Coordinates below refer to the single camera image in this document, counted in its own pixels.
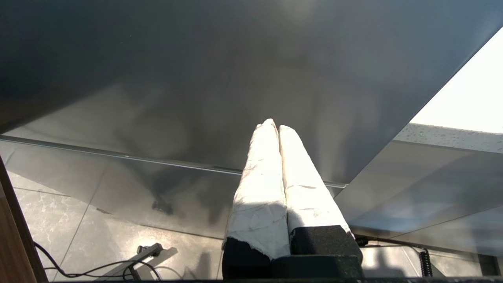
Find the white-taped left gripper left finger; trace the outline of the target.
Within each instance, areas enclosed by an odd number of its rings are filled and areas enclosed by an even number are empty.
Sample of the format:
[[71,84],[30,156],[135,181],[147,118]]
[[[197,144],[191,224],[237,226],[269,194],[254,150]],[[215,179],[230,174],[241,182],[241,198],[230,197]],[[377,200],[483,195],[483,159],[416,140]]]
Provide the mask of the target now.
[[279,134],[272,119],[253,131],[222,249],[224,280],[270,278],[271,263],[290,255]]

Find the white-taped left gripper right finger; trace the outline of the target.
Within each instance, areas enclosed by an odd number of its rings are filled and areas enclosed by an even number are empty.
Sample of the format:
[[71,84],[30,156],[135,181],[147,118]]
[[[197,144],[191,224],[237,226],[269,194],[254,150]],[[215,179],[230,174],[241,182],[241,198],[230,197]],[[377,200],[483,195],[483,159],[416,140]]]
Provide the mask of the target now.
[[293,128],[280,126],[279,147],[291,253],[361,261],[362,252],[347,221]]

